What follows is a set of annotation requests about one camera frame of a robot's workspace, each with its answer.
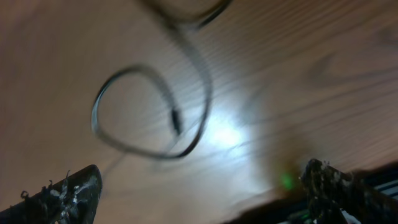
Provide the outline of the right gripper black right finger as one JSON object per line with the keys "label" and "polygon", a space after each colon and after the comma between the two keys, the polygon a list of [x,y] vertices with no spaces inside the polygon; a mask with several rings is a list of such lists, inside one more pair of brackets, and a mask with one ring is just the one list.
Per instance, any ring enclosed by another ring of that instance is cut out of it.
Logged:
{"label": "right gripper black right finger", "polygon": [[397,223],[397,200],[326,162],[309,160],[300,180],[314,223],[346,223],[342,211],[361,223]]}

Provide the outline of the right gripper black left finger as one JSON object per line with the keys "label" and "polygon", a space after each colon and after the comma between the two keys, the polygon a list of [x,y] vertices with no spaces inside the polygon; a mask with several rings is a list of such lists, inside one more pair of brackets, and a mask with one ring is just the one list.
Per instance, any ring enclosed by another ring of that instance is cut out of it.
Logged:
{"label": "right gripper black left finger", "polygon": [[92,224],[101,197],[100,170],[89,165],[56,184],[50,182],[40,192],[21,192],[22,201],[1,211],[2,224]]}

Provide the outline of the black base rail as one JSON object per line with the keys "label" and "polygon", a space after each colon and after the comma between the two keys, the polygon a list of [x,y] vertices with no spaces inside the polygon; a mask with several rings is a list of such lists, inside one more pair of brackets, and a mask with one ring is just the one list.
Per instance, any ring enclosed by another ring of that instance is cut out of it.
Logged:
{"label": "black base rail", "polygon": [[230,223],[397,223],[397,163],[344,173],[312,159],[291,197],[249,209]]}

